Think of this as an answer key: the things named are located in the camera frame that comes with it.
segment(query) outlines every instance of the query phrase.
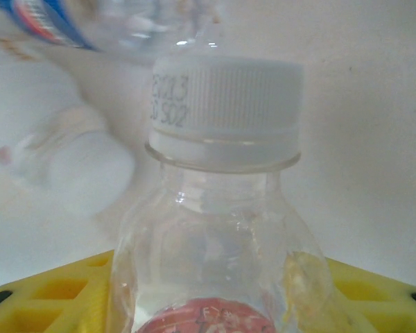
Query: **bottle label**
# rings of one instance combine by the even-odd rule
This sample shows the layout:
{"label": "bottle label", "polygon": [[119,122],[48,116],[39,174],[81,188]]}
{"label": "bottle label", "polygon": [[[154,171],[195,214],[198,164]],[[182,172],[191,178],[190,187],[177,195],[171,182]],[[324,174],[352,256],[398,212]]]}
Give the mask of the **bottle label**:
{"label": "bottle label", "polygon": [[170,308],[136,333],[276,333],[275,326],[253,308],[220,298],[189,301]]}
{"label": "bottle label", "polygon": [[75,27],[64,5],[64,0],[0,0],[0,8],[32,36],[52,44],[94,50]]}

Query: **red label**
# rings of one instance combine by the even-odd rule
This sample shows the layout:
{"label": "red label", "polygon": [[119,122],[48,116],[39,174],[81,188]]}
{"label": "red label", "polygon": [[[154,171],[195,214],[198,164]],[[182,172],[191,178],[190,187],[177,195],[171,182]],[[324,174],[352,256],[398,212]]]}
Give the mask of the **red label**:
{"label": "red label", "polygon": [[143,325],[137,333],[276,333],[265,316],[248,305],[203,298],[167,309]]}

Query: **bottle cap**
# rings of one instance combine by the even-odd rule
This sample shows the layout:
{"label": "bottle cap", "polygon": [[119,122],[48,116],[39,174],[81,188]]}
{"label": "bottle cap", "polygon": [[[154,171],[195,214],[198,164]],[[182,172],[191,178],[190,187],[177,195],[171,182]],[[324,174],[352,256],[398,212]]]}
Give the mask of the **bottle cap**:
{"label": "bottle cap", "polygon": [[111,205],[128,187],[132,153],[103,131],[82,134],[51,159],[48,185],[74,214],[92,216]]}
{"label": "bottle cap", "polygon": [[217,172],[283,169],[299,160],[302,66],[229,57],[166,58],[154,68],[147,149]]}

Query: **bottle neck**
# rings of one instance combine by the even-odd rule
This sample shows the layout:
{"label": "bottle neck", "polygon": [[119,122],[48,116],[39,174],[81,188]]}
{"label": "bottle neck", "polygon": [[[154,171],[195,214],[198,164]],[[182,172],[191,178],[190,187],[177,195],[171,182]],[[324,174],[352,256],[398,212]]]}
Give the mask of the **bottle neck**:
{"label": "bottle neck", "polygon": [[208,206],[239,204],[280,192],[280,171],[271,173],[208,173],[162,163],[162,185],[179,202],[206,211]]}

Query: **plastic bottle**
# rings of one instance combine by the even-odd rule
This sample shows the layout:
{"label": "plastic bottle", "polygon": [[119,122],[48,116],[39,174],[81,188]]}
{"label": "plastic bottle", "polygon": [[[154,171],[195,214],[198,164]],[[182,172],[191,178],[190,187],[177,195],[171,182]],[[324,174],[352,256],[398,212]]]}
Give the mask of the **plastic bottle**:
{"label": "plastic bottle", "polygon": [[216,0],[0,0],[0,38],[104,51],[152,62],[210,42]]}
{"label": "plastic bottle", "polygon": [[107,132],[71,76],[33,51],[0,47],[0,169],[91,216],[130,183],[132,153]]}
{"label": "plastic bottle", "polygon": [[146,147],[162,176],[122,227],[106,332],[353,332],[281,193],[300,158],[302,67],[171,58],[153,87]]}

